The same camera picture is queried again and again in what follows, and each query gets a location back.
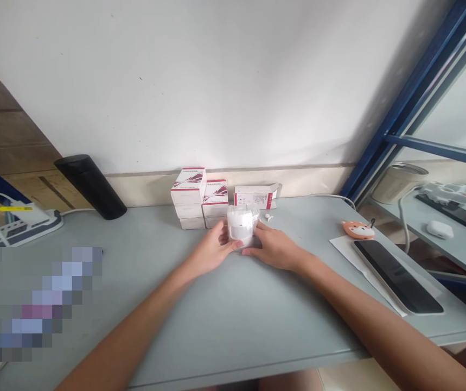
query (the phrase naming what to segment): yellow label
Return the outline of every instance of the yellow label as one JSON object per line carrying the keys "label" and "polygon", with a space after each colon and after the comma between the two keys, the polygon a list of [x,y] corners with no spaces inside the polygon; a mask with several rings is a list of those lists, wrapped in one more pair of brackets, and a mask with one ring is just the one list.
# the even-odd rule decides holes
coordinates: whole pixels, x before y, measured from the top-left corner
{"label": "yellow label", "polygon": [[21,212],[21,211],[32,210],[30,206],[2,206],[0,212]]}

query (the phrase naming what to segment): power strip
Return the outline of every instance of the power strip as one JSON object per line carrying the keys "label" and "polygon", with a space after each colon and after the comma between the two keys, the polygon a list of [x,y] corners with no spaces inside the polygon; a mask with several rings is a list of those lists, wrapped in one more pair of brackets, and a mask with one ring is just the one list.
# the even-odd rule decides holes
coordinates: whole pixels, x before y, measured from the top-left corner
{"label": "power strip", "polygon": [[[49,216],[48,220],[36,224],[28,224],[23,220],[18,220],[14,223],[1,226],[1,232],[11,246],[18,247],[63,226],[64,221],[59,211],[50,209],[45,213]],[[1,239],[0,247],[5,247]]]}

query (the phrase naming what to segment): smartphone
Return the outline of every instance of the smartphone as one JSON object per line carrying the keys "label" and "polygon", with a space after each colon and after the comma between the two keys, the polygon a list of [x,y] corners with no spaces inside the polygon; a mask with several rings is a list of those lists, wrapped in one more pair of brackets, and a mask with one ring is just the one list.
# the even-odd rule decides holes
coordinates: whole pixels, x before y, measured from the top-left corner
{"label": "smartphone", "polygon": [[381,243],[375,240],[358,240],[352,245],[403,311],[417,315],[444,312],[437,300]]}
{"label": "smartphone", "polygon": [[458,204],[450,202],[448,205],[442,205],[432,201],[426,194],[418,194],[416,198],[466,227],[466,209],[462,209]]}

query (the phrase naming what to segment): electrical plug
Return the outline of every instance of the electrical plug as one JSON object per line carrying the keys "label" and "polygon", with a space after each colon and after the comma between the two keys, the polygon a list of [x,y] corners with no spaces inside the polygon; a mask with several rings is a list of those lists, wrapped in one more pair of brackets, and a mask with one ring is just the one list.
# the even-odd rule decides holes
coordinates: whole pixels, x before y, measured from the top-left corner
{"label": "electrical plug", "polygon": [[32,210],[26,211],[11,211],[14,216],[27,224],[37,224],[50,220],[50,215],[38,207],[35,203],[25,204],[22,201],[13,201],[10,203],[12,206],[31,207]]}

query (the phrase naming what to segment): hand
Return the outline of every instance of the hand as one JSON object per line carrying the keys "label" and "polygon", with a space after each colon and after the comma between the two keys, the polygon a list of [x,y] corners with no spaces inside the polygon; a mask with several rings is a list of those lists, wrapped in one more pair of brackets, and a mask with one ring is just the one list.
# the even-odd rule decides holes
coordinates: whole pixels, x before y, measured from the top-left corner
{"label": "hand", "polygon": [[270,228],[261,221],[258,221],[254,233],[260,239],[262,248],[243,249],[242,255],[253,255],[269,266],[297,272],[302,263],[314,257],[285,233]]}
{"label": "hand", "polygon": [[226,221],[221,220],[207,232],[181,267],[196,278],[216,269],[227,254],[243,245],[242,241],[228,242]]}

